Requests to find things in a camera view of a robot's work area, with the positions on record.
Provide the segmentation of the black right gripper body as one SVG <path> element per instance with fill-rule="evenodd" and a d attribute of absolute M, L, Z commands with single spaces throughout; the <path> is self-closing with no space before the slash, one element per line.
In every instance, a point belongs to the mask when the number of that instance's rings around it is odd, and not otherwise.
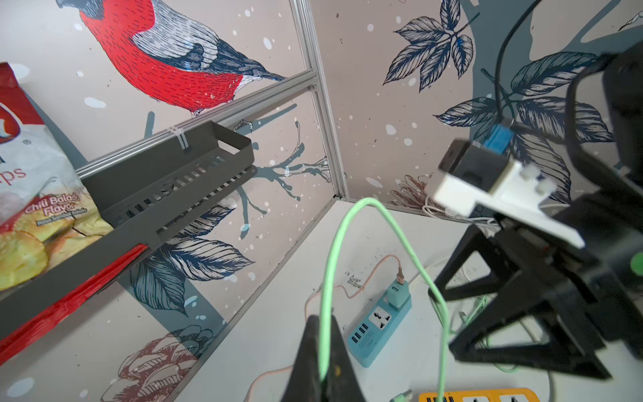
<path fill-rule="evenodd" d="M 621 341 L 642 350 L 642 200 L 601 190 L 549 216 L 584 246 L 517 219 L 502 219 L 503 249 L 517 272 L 502 289 L 503 325 L 528 316 L 574 352 Z"/>

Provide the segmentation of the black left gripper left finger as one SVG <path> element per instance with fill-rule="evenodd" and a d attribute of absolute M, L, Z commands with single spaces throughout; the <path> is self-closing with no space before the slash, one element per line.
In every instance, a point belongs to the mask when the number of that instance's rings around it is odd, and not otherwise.
<path fill-rule="evenodd" d="M 318 371 L 319 317 L 310 316 L 281 402 L 320 402 L 323 381 Z"/>

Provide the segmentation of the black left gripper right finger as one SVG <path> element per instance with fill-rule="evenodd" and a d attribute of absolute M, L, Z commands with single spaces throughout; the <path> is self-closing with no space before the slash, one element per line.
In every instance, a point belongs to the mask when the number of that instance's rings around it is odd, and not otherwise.
<path fill-rule="evenodd" d="M 330 339 L 329 369 L 323 382 L 323 400 L 365 402 L 335 316 L 332 316 Z"/>

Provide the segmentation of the orange power strip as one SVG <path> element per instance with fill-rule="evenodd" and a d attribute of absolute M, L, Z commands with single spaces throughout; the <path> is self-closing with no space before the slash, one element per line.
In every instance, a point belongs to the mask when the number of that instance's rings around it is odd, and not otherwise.
<path fill-rule="evenodd" d="M 539 402 L 539 397 L 529 389 L 446 391 L 442 399 L 437 393 L 423 393 L 418 402 Z"/>

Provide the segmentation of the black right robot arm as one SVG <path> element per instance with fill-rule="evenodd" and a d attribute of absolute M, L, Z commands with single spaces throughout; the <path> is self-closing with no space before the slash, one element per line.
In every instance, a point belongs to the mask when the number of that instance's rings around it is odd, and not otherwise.
<path fill-rule="evenodd" d="M 560 52 L 508 88 L 440 115 L 478 127 L 440 162 L 435 202 L 499 230 L 467 229 L 436 279 L 447 301 L 492 295 L 457 332 L 455 359 L 604 380 L 597 351 L 642 356 L 642 47 Z"/>

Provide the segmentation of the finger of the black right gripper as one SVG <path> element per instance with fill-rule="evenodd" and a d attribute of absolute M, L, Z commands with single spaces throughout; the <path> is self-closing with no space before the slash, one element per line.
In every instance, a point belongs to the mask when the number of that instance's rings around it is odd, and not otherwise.
<path fill-rule="evenodd" d="M 497 293 L 507 301 L 522 301 L 522 277 L 505 246 L 517 227 L 503 227 L 493 236 L 471 224 L 460 239 L 435 285 L 446 301 Z"/>
<path fill-rule="evenodd" d="M 483 340 L 528 317 L 534 318 L 543 330 L 544 337 L 539 341 L 482 348 Z M 604 348 L 603 342 L 594 345 L 585 338 L 577 340 L 570 336 L 548 303 L 536 303 L 524 310 L 522 305 L 508 302 L 501 296 L 489 302 L 457 333 L 449 346 L 454 358 L 461 362 L 518 365 L 608 380 L 612 375 L 595 353 L 601 348 Z"/>

